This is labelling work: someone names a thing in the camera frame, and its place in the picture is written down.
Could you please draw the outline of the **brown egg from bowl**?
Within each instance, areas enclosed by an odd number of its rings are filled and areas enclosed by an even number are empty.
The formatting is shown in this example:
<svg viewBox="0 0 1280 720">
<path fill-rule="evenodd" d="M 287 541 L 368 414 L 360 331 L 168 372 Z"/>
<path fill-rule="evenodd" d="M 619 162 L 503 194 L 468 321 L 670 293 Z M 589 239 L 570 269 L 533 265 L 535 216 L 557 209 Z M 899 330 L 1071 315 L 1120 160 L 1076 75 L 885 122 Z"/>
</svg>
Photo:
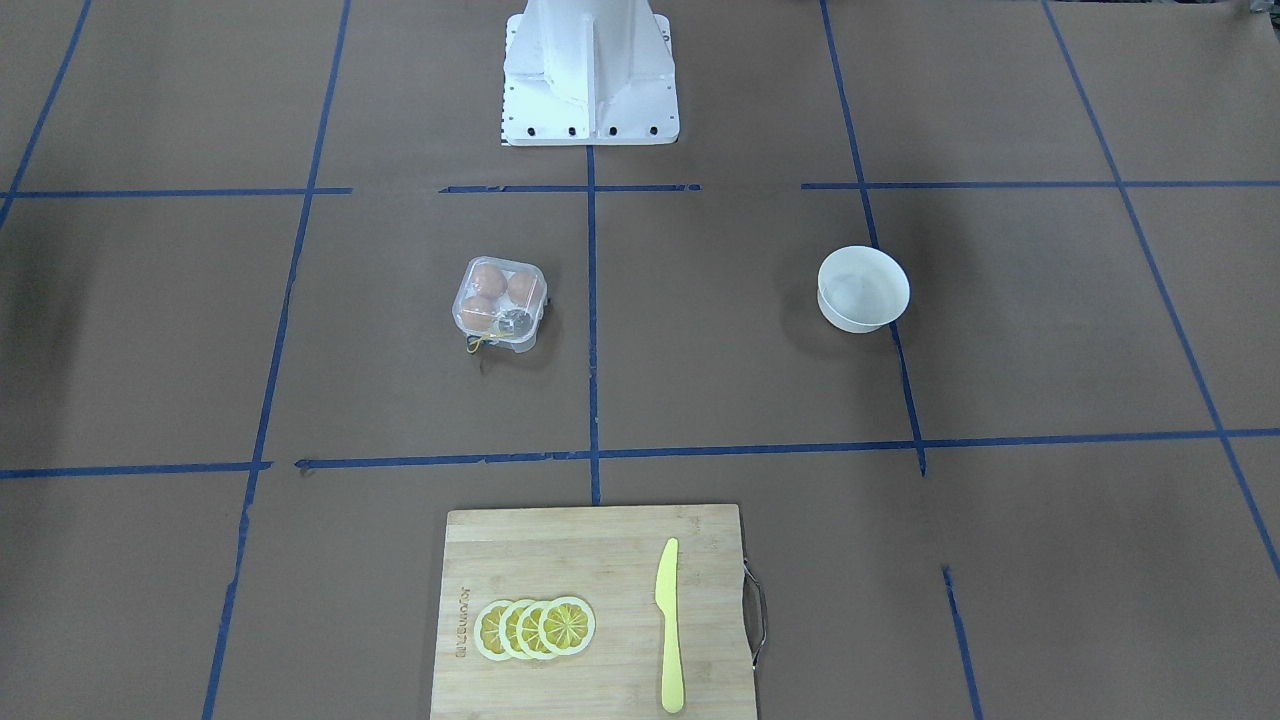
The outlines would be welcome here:
<svg viewBox="0 0 1280 720">
<path fill-rule="evenodd" d="M 513 272 L 507 282 L 507 296 L 513 305 L 529 307 L 538 295 L 539 279 L 531 272 Z"/>
</svg>

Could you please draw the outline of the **bamboo cutting board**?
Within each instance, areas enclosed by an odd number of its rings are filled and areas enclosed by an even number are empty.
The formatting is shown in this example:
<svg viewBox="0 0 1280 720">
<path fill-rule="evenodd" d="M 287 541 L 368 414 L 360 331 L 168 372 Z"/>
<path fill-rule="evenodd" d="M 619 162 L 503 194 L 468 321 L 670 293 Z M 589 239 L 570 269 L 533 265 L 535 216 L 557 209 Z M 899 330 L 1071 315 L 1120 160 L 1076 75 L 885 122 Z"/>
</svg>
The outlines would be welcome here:
<svg viewBox="0 0 1280 720">
<path fill-rule="evenodd" d="M 655 575 L 678 539 L 685 707 L 660 707 Z M 748 569 L 733 503 L 454 510 L 445 525 L 434 719 L 755 719 L 744 609 Z M 497 600 L 577 596 L 595 635 L 549 661 L 484 659 L 477 614 Z"/>
</svg>

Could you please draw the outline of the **lemon slice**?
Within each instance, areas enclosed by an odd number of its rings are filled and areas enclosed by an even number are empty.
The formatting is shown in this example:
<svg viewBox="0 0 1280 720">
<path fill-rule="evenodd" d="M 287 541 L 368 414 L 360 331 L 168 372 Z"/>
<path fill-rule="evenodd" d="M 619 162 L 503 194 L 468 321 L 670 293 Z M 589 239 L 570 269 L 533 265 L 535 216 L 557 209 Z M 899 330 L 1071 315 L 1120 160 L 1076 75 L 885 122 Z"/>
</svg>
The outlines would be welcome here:
<svg viewBox="0 0 1280 720">
<path fill-rule="evenodd" d="M 498 639 L 507 659 L 534 660 L 521 644 L 521 618 L 524 611 L 535 603 L 535 600 L 516 600 L 508 602 L 498 620 Z"/>
<path fill-rule="evenodd" d="M 549 661 L 561 656 L 561 652 L 543 638 L 543 619 L 550 606 L 549 600 L 532 601 L 515 621 L 515 639 L 518 648 L 531 660 Z"/>
<path fill-rule="evenodd" d="M 506 610 L 512 605 L 509 600 L 497 600 L 486 605 L 479 614 L 474 628 L 474 642 L 477 652 L 494 662 L 512 660 L 511 652 L 502 644 L 506 637 L 504 621 Z"/>
<path fill-rule="evenodd" d="M 541 644 L 556 657 L 581 653 L 593 641 L 596 619 L 593 607 L 577 596 L 547 601 L 538 624 Z"/>
</svg>

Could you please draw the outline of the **lemon slice front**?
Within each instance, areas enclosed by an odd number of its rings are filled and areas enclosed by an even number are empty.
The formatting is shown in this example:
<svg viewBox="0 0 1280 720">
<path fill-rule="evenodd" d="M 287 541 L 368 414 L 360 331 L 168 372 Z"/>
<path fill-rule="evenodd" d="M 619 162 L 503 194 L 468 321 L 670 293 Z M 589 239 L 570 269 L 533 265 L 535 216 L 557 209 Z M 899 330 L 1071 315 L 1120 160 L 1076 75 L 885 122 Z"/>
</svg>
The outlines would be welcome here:
<svg viewBox="0 0 1280 720">
<path fill-rule="evenodd" d="M 596 619 L 593 607 L 577 596 L 547 601 L 538 624 L 541 644 L 556 657 L 581 653 L 593 641 Z"/>
</svg>

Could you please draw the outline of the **white bowl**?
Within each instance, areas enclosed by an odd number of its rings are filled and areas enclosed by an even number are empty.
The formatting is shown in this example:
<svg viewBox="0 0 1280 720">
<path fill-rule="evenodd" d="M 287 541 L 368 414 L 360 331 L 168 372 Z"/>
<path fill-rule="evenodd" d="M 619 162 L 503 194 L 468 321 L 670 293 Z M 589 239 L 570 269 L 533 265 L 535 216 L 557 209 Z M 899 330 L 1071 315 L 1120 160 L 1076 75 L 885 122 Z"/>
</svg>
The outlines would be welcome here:
<svg viewBox="0 0 1280 720">
<path fill-rule="evenodd" d="M 864 334 L 896 322 L 906 311 L 911 286 L 905 270 L 887 252 L 847 246 L 822 261 L 815 299 L 831 325 Z"/>
</svg>

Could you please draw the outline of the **brown egg in box near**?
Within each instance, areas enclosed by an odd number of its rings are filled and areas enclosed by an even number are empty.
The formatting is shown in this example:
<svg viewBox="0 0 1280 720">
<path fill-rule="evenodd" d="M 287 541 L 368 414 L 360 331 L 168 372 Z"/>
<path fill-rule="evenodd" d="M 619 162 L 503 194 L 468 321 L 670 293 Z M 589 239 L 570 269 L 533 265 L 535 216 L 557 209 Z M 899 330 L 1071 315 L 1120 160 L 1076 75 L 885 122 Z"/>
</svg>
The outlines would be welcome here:
<svg viewBox="0 0 1280 720">
<path fill-rule="evenodd" d="M 492 331 L 497 318 L 497 305 L 493 299 L 474 295 L 460 304 L 460 320 L 471 333 L 483 334 Z"/>
</svg>

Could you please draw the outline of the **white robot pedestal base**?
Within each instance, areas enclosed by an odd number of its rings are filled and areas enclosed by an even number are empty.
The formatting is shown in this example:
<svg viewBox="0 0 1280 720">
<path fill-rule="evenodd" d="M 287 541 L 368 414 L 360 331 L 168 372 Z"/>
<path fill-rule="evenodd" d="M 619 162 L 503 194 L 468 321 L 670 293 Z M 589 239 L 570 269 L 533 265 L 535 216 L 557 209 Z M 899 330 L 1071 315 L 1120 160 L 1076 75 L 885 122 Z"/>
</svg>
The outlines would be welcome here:
<svg viewBox="0 0 1280 720">
<path fill-rule="evenodd" d="M 504 41 L 503 145 L 678 141 L 671 23 L 650 3 L 529 1 Z"/>
</svg>

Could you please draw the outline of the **brown egg in box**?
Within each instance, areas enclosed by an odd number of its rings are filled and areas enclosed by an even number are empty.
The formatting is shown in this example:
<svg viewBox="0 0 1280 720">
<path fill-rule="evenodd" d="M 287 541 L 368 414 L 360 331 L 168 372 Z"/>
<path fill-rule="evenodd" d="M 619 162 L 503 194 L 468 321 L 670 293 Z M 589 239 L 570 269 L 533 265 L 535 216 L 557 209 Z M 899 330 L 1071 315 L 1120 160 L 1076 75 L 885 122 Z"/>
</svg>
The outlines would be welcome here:
<svg viewBox="0 0 1280 720">
<path fill-rule="evenodd" d="M 490 263 L 480 263 L 471 270 L 470 287 L 476 296 L 485 299 L 499 299 L 506 293 L 508 277 L 499 268 Z"/>
<path fill-rule="evenodd" d="M 493 299 L 474 295 L 460 304 L 460 320 L 471 333 L 483 334 L 492 331 L 497 318 L 497 305 Z"/>
</svg>

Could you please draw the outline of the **yellow plastic knife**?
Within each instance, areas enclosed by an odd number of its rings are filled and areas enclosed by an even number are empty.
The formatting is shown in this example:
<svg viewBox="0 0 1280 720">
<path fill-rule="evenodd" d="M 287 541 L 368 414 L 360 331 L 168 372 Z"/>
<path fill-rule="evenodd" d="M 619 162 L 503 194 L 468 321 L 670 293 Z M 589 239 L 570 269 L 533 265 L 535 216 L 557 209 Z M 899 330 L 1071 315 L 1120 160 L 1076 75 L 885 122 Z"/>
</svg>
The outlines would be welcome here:
<svg viewBox="0 0 1280 720">
<path fill-rule="evenodd" d="M 684 711 L 684 659 L 678 629 L 678 539 L 667 539 L 655 570 L 654 602 L 663 618 L 660 707 L 671 715 Z"/>
</svg>

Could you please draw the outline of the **clear plastic egg box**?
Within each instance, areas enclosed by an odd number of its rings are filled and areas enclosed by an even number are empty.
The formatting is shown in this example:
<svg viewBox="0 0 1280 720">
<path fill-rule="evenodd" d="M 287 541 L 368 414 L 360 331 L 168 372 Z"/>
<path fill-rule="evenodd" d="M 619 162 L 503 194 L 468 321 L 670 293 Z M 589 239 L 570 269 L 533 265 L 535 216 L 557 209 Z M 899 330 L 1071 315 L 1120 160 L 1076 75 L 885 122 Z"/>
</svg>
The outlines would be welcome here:
<svg viewBox="0 0 1280 720">
<path fill-rule="evenodd" d="M 460 304 L 465 299 L 475 295 L 470 287 L 468 278 L 474 266 L 480 263 L 490 263 L 499 266 L 507 274 L 508 279 L 513 272 L 535 273 L 539 279 L 539 287 L 538 295 L 529 307 L 513 305 L 507 296 L 507 291 L 499 299 L 493 299 L 497 305 L 494 327 L 488 333 L 475 334 L 467 332 L 462 327 L 460 320 Z M 541 320 L 548 305 L 549 284 L 540 268 L 529 263 L 518 263 L 502 258 L 480 256 L 471 259 L 466 266 L 452 304 L 452 316 L 454 325 L 466 338 L 467 352 L 470 355 L 477 354 L 483 347 L 507 348 L 515 354 L 526 354 L 532 350 L 538 342 Z"/>
</svg>

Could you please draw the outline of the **brown egg in box far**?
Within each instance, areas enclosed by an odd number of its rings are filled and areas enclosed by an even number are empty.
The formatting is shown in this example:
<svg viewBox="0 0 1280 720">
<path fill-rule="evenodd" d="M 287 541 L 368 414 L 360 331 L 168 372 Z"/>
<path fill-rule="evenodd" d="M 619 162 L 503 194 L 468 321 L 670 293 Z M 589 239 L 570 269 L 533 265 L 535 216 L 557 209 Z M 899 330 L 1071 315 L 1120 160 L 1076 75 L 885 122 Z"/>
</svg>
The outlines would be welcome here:
<svg viewBox="0 0 1280 720">
<path fill-rule="evenodd" d="M 499 299 L 506 293 L 508 277 L 499 268 L 490 263 L 480 263 L 471 270 L 470 287 L 476 296 L 485 299 Z"/>
</svg>

